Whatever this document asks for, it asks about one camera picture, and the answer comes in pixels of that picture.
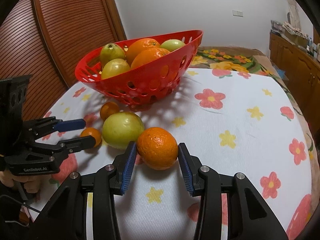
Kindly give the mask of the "person's left hand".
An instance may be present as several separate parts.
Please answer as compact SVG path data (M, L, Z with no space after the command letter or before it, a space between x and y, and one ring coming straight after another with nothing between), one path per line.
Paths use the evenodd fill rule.
M7 187L14 187L17 182L22 183L27 193L37 193L41 186L40 176L15 176L9 170L0 172L0 180Z

